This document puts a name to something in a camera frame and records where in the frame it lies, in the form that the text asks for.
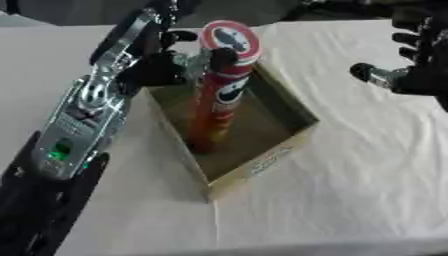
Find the white table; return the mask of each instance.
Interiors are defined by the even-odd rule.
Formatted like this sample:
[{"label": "white table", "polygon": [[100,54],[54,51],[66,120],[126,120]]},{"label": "white table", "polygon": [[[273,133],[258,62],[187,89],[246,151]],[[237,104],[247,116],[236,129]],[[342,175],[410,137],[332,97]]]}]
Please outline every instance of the white table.
[{"label": "white table", "polygon": [[[4,167],[70,81],[89,70],[88,55],[108,29],[0,29]],[[263,63],[321,119],[307,146],[207,205],[139,95],[59,256],[448,250],[447,114],[431,98],[392,95],[348,74],[359,61],[407,64],[389,39],[389,22],[277,24],[258,32]]]}]

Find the open box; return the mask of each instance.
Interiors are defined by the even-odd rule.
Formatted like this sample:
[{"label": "open box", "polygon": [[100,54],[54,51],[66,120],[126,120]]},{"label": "open box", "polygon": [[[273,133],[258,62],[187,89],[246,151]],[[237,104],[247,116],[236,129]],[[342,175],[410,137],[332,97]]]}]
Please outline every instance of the open box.
[{"label": "open box", "polygon": [[195,154],[184,143],[193,90],[193,86],[163,87],[148,89],[147,94],[180,158],[209,199],[300,148],[318,122],[297,97],[257,65],[226,139],[212,153]]}]

